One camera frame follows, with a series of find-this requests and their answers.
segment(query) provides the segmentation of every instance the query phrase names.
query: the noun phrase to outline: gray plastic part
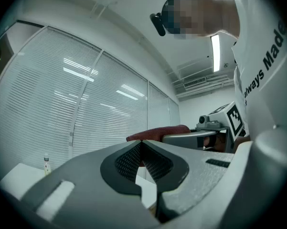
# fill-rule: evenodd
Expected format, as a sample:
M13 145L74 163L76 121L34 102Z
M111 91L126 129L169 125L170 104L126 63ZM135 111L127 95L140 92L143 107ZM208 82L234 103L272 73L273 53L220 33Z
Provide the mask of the gray plastic part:
M140 141L131 141L72 158L36 183L22 202L36 211L62 180L75 188L54 217L61 228L149 228L159 222L144 208L140 196L117 193L103 179L100 166L105 157Z
M162 142L179 147L202 150L202 147L198 147L197 138L215 134L216 131L196 131L185 134L165 135L162 138Z
M197 205L227 171L225 167L208 164L206 161L216 159L230 162L234 157L233 154L191 150L158 142L157 145L180 156L189 164L189 173L183 183L173 191L162 193L167 209L174 210L178 214L182 214Z

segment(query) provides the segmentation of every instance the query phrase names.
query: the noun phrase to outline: air conditioning vent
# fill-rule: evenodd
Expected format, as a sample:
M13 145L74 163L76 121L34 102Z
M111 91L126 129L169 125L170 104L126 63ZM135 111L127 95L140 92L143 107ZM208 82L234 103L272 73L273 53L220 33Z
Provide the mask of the air conditioning vent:
M193 81L187 82L183 86L185 88L188 88L188 87L196 86L196 85L199 85L199 84L202 84L202 83L205 83L205 82L207 82L206 77L201 77L201 78L197 78L197 79L195 79Z

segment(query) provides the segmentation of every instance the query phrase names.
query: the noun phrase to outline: small bottle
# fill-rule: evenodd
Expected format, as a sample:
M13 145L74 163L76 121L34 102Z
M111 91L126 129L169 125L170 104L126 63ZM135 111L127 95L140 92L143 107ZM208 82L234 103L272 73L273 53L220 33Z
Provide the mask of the small bottle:
M51 167L50 167L50 164L49 164L49 156L48 154L44 154L44 174L45 175L48 175L51 173Z

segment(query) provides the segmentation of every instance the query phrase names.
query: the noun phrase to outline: white t-shirt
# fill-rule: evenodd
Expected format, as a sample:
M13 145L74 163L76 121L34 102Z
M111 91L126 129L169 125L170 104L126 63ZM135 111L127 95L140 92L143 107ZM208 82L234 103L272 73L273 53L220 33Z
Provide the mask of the white t-shirt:
M287 29L268 0L235 0L240 35L232 50L236 104L254 140L287 125Z

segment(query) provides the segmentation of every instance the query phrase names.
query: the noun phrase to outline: window blinds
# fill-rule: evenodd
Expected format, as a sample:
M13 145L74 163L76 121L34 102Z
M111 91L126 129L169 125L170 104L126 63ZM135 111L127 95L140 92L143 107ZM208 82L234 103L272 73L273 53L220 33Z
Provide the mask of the window blinds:
M68 160L76 97L99 49L44 29L15 56L0 82L0 172L19 162L43 169Z
M171 126L179 125L181 123L180 120L180 109L178 105L169 98L170 104L170 119L171 119Z
M148 83L103 53L76 116L73 156L126 141L147 129Z
M148 129L170 125L169 98L150 83Z

